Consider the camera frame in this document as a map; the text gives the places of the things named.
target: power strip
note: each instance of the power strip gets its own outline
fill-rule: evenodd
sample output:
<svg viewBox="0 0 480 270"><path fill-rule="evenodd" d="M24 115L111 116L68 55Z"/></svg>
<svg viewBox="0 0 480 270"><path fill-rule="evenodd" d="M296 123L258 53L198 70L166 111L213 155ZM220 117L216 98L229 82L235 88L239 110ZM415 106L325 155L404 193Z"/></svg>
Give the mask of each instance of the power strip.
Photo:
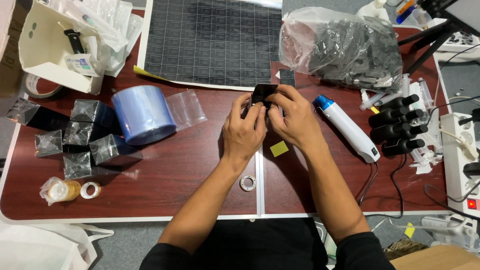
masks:
<svg viewBox="0 0 480 270"><path fill-rule="evenodd" d="M443 130L459 136L476 149L475 133L473 130L474 123L468 122L462 126L458 125L458 120L470 117L471 115L458 112L442 115L440 117L440 126ZM475 160L467 151L462 150L459 141L450 135L442 133L442 143L444 146L447 194L455 199L461 199L476 183L478 183L478 181L480 181L480 176L472 176L472 179L469 179L463 173L463 167L466 164L477 162L477 160ZM466 214L480 217L479 193L479 187L477 187L474 192L468 196L467 200L461 203L456 203L449 199L448 206Z"/></svg>

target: red wood-grain tabletop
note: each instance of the red wood-grain tabletop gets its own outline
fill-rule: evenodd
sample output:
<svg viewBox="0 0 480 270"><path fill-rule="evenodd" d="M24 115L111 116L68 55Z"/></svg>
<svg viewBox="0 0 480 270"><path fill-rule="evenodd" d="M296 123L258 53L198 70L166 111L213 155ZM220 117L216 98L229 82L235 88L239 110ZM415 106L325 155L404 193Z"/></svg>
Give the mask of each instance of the red wood-grain tabletop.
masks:
<svg viewBox="0 0 480 270"><path fill-rule="evenodd" d="M143 11L133 11L143 16ZM418 30L395 28L399 38L412 35ZM198 100L205 112L207 121L179 131L158 142L141 147L144 159L116 177L97 178L103 187L94 199L76 198L70 202L54 203L48 206L39 195L40 187L48 178L63 179L61 160L36 159L34 157L34 135L43 131L21 126L13 151L5 184L0 197L0 211L10 220L51 220L51 219L94 219L94 218L135 218L170 217L182 206L186 199L210 174L222 154L221 130L229 114L232 101L244 92L201 87L189 87L133 73L137 63L140 39L133 47L131 55L117 78L105 76L102 91L98 96L70 90L66 97L53 102L38 99L33 101L64 113L70 114L77 98L98 99L112 106L112 88L117 91L139 85L154 85L162 89L165 97L188 89L195 89ZM406 52L411 46L403 46ZM272 74L282 65L272 63ZM367 118L370 110L358 109L361 99L358 90L340 89L327 86L319 80L303 74L295 74L296 87L308 100L319 94L332 98L367 134L370 131ZM435 91L438 73L433 58L411 77L414 81L423 77L432 93ZM272 76L272 83L279 80ZM445 104L440 89L437 105ZM440 109L440 114L447 113ZM372 166L365 164L335 127L320 118L323 135L352 193L356 196L372 172ZM265 214L291 214L315 212L305 161L292 145L288 152L273 158L270 146L282 139L269 132L263 144L264 154L264 201ZM363 211L396 211L399 201L396 190L390 181L389 173L398 166L400 157L378 160L379 173L363 204ZM411 164L408 156L407 165ZM255 158L250 161L244 174L256 174ZM445 190L444 166L435 166L429 174L416 175L415 169L405 166L396 174L398 184L405 198L406 210L439 210L424 194L423 185L432 184ZM79 180L81 184L91 179ZM239 180L233 185L220 215L256 215L257 193L245 192L239 187Z"/></svg>

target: cardboard box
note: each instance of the cardboard box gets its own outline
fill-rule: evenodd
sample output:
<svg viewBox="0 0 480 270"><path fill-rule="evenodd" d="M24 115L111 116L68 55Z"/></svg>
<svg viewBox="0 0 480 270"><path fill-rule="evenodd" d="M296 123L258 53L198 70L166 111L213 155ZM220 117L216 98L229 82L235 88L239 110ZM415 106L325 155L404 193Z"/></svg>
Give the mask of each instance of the cardboard box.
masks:
<svg viewBox="0 0 480 270"><path fill-rule="evenodd" d="M436 245L390 262L396 270L480 269L480 258L456 245Z"/></svg>
<svg viewBox="0 0 480 270"><path fill-rule="evenodd" d="M86 77L68 70L64 57L73 54L69 39L60 22L67 29L74 20L49 8L45 2L33 0L19 40L20 63L25 72L80 92L97 95L102 87L105 68L99 77ZM101 40L96 30L85 25L89 36Z"/></svg>
<svg viewBox="0 0 480 270"><path fill-rule="evenodd" d="M20 89L23 72L18 41L27 13L15 0L0 0L0 98L11 97Z"/></svg>

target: gray carpet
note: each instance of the gray carpet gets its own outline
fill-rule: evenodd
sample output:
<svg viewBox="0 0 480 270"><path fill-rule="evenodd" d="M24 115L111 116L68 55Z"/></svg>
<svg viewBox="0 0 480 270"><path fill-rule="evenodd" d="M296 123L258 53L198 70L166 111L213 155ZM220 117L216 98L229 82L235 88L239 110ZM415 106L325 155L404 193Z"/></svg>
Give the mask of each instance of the gray carpet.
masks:
<svg viewBox="0 0 480 270"><path fill-rule="evenodd" d="M130 0L134 6L144 7L146 0ZM322 6L341 12L355 14L369 0L284 0L283 13L291 12L295 9L308 6ZM393 17L393 8L386 7L391 19ZM460 92L463 96L474 96L480 93L480 65L476 62L462 64L448 64L442 69L448 96L453 97L454 93ZM0 99L0 115L11 106L13 99ZM478 108L476 102L465 102L461 105L453 105L454 111L462 113L471 113L471 110ZM6 157L8 147L13 134L14 123L0 118L0 158ZM394 220L395 224L406 225L411 222L414 225L420 225L422 216L405 216L400 220ZM382 217L368 218L369 225L375 226ZM109 238L96 241L98 259L94 262L91 270L133 270L138 269L140 263L149 249L156 243L159 235L162 233L167 222L120 222L120 223L96 223L99 228L112 229L115 235ZM375 234L380 239L382 247L387 247L394 241L398 241L403 236L403 230L391 226L385 221L375 230ZM433 238L424 230L416 230L413 234L413 240L429 244Z"/></svg>

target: blue nozzle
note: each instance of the blue nozzle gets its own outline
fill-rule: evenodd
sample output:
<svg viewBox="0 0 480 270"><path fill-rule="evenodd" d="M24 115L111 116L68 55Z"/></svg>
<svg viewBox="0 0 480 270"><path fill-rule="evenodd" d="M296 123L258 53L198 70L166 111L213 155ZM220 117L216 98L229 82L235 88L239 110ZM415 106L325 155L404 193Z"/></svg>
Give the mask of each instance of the blue nozzle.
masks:
<svg viewBox="0 0 480 270"><path fill-rule="evenodd" d="M327 98L326 96L324 96L323 94L319 95L314 101L313 101L313 105L315 106L315 108L320 108L322 110L326 110L330 105L332 105L334 103L333 100Z"/></svg>

